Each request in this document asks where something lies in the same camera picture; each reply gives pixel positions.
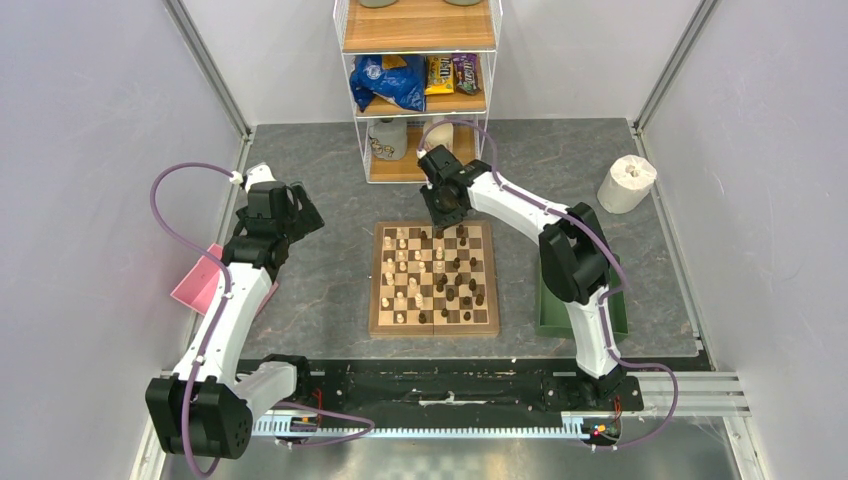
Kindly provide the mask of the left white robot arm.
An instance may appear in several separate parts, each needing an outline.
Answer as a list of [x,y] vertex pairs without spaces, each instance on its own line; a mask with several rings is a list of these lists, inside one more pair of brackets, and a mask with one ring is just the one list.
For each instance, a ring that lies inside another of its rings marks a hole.
[[303,356],[271,354],[238,377],[240,354],[290,246],[324,225],[300,182],[264,181],[247,191],[222,249],[216,297],[173,373],[150,381],[145,401],[167,453],[237,459],[254,421],[276,403],[307,405],[314,383]]

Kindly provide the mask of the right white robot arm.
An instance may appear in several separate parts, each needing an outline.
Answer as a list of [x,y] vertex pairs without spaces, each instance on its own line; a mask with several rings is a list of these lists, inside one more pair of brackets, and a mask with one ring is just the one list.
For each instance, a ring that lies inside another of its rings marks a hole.
[[539,249],[547,290],[565,307],[577,347],[578,404],[591,409],[612,402],[626,372],[608,315],[614,255],[594,210],[548,201],[523,189],[480,160],[462,164],[437,146],[417,153],[426,176],[420,190],[433,225],[458,225],[470,212],[493,216]]

